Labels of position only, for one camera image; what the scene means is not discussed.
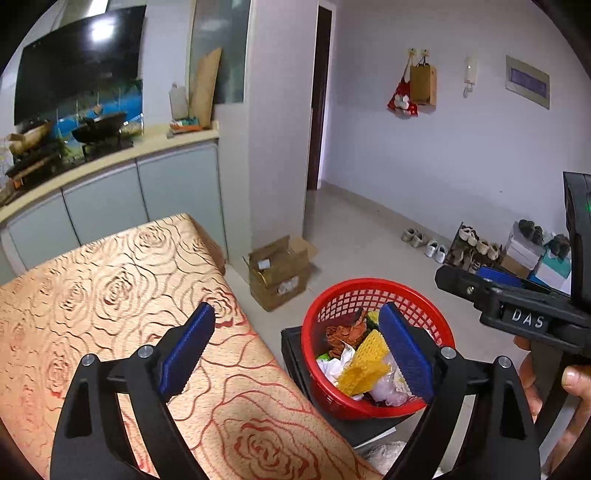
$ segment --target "trash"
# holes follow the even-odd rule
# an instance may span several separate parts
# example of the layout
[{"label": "trash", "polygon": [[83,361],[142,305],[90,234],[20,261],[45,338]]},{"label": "trash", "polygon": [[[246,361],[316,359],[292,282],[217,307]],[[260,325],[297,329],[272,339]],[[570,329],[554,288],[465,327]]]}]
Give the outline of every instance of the trash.
[{"label": "trash", "polygon": [[340,320],[344,325],[326,328],[326,339],[332,347],[329,352],[332,358],[340,358],[344,343],[357,348],[363,341],[363,334],[367,330],[363,309],[343,315]]},{"label": "trash", "polygon": [[376,402],[386,402],[388,407],[399,407],[400,405],[404,405],[411,394],[400,391],[396,387],[394,378],[396,372],[399,370],[392,353],[388,353],[388,355],[384,357],[383,363],[389,365],[391,371],[378,380],[373,389],[370,390],[369,394]]},{"label": "trash", "polygon": [[371,312],[367,312],[367,314],[365,315],[365,318],[368,321],[368,328],[369,328],[369,322],[371,322],[375,325],[375,328],[377,328],[379,330],[379,311],[373,310]]},{"label": "trash", "polygon": [[408,386],[406,380],[402,376],[402,372],[399,368],[394,372],[394,376],[392,379],[394,381],[394,385],[396,386],[396,390],[398,390],[399,392],[406,393],[406,395],[413,394],[413,392],[410,391],[410,387]]},{"label": "trash", "polygon": [[[316,359],[316,363],[322,370],[322,373],[326,376],[330,383],[332,383],[335,387],[337,386],[337,378],[343,373],[343,370],[351,363],[351,360],[355,356],[355,349],[344,343],[343,346],[343,354],[340,356],[340,359],[333,358],[332,360],[326,360],[324,358],[318,357]],[[359,401],[363,398],[363,394],[361,395],[354,395],[352,396],[353,400]]]},{"label": "trash", "polygon": [[337,388],[348,396],[373,389],[376,382],[390,372],[390,366],[382,362],[388,352],[382,334],[373,330],[355,352],[351,364],[337,379]]}]

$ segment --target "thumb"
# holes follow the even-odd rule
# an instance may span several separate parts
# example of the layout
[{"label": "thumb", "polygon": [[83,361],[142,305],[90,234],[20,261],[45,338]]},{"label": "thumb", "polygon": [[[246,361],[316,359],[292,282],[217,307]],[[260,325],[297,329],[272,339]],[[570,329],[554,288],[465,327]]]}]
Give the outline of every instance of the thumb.
[{"label": "thumb", "polygon": [[591,406],[591,365],[585,367],[568,367],[562,376],[564,389],[583,400],[583,404]]}]

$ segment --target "red mesh basket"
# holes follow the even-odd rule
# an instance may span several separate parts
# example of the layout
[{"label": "red mesh basket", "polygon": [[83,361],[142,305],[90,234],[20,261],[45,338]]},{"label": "red mesh basket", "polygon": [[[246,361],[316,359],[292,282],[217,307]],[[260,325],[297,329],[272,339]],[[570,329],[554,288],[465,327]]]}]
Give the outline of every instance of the red mesh basket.
[{"label": "red mesh basket", "polygon": [[411,398],[400,407],[378,407],[368,400],[355,401],[334,387],[316,363],[316,358],[326,353],[324,331],[328,326],[338,325],[339,317],[360,307],[379,310],[391,301],[411,325],[429,330],[439,346],[456,346],[441,312],[420,293],[405,285],[379,278],[358,278],[329,288],[308,309],[302,325],[301,346],[312,377],[314,397],[340,419],[403,417],[426,406],[420,398]]}]

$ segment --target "shoe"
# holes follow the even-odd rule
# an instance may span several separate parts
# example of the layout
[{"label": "shoe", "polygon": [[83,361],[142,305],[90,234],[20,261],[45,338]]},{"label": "shoe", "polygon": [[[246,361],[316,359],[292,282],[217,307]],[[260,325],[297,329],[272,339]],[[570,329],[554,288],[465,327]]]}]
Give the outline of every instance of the shoe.
[{"label": "shoe", "polygon": [[417,233],[415,233],[413,239],[410,241],[410,244],[413,248],[418,248],[421,245],[424,245],[427,243],[427,239],[425,238],[425,236],[417,231]]},{"label": "shoe", "polygon": [[464,250],[452,250],[453,265],[459,267],[464,260]]},{"label": "shoe", "polygon": [[528,240],[531,240],[531,238],[534,236],[535,223],[530,220],[520,220],[519,231],[521,232],[521,235],[526,237]]},{"label": "shoe", "polygon": [[531,241],[536,245],[542,246],[542,243],[544,243],[544,231],[542,230],[542,227],[536,226],[534,228],[534,234],[531,237]]},{"label": "shoe", "polygon": [[468,241],[468,237],[470,237],[470,232],[472,231],[472,228],[470,228],[469,226],[463,226],[462,228],[460,228],[457,233],[460,236],[460,238],[462,240],[464,240],[465,242]]},{"label": "shoe", "polygon": [[402,239],[403,242],[410,242],[414,236],[417,234],[416,229],[414,228],[409,228],[408,230],[406,230],[403,234],[402,237],[400,237]]},{"label": "shoe", "polygon": [[550,248],[552,255],[557,257],[560,253],[560,237],[556,235],[552,240],[550,240],[548,247]]},{"label": "shoe", "polygon": [[474,258],[474,250],[466,250],[464,252],[464,265],[463,265],[463,269],[464,270],[468,270],[468,268],[470,268],[470,265],[472,265],[472,259]]},{"label": "shoe", "polygon": [[481,266],[482,266],[482,264],[480,262],[477,262],[474,260],[474,262],[472,262],[472,265],[470,265],[470,268],[468,268],[468,272],[476,273],[480,270]]},{"label": "shoe", "polygon": [[487,252],[488,258],[490,258],[493,262],[499,258],[500,254],[501,254],[501,252],[500,252],[499,246],[497,244],[492,244]]},{"label": "shoe", "polygon": [[438,248],[439,248],[439,244],[437,243],[437,241],[431,240],[427,244],[427,248],[425,249],[425,255],[428,256],[429,258],[432,258]]},{"label": "shoe", "polygon": [[437,249],[437,253],[435,254],[435,261],[437,263],[445,262],[445,258],[447,257],[447,248],[443,245]]},{"label": "shoe", "polygon": [[475,230],[470,231],[470,236],[468,237],[467,242],[471,247],[478,245],[478,235],[476,234]]},{"label": "shoe", "polygon": [[476,245],[476,250],[478,250],[478,253],[480,253],[481,255],[486,255],[490,247],[491,245],[489,242],[487,242],[486,240],[480,240]]},{"label": "shoe", "polygon": [[558,241],[560,242],[560,247],[558,249],[558,258],[564,261],[570,253],[570,241],[564,235],[559,235]]}]

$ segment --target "plastic bottle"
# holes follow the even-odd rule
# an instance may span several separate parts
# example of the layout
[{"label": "plastic bottle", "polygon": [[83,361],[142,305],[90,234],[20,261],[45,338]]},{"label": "plastic bottle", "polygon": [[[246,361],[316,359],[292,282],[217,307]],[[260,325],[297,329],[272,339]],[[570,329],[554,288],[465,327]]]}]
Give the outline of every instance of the plastic bottle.
[{"label": "plastic bottle", "polygon": [[173,83],[173,87],[168,94],[170,96],[170,110],[173,114],[173,120],[189,118],[189,102],[187,101],[185,87],[179,87],[176,83]]}]

